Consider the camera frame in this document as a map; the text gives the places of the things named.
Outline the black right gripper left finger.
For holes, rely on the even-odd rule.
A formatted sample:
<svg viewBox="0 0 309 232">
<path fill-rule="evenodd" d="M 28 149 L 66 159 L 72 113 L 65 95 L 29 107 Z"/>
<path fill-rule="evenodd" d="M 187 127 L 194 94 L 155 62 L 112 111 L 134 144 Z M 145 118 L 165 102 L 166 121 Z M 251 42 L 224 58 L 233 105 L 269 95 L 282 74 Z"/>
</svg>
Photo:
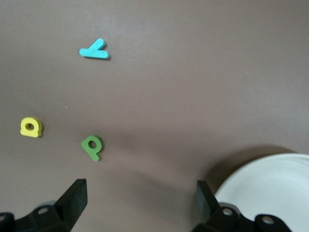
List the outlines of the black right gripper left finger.
<svg viewBox="0 0 309 232">
<path fill-rule="evenodd" d="M 15 232 L 70 232 L 87 205 L 87 183 L 77 179 L 53 204 L 15 221 Z"/>
</svg>

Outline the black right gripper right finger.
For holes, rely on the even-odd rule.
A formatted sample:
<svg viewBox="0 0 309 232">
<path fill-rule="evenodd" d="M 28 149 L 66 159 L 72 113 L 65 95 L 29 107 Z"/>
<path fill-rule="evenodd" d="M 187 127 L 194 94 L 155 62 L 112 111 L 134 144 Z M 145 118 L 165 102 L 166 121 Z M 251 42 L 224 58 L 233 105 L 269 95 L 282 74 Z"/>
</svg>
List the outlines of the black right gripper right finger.
<svg viewBox="0 0 309 232">
<path fill-rule="evenodd" d="M 229 203 L 219 203 L 204 180 L 197 181 L 197 207 L 201 223 L 194 232 L 289 232 L 290 228 L 274 215 L 258 214 L 254 220 L 246 218 Z"/>
</svg>

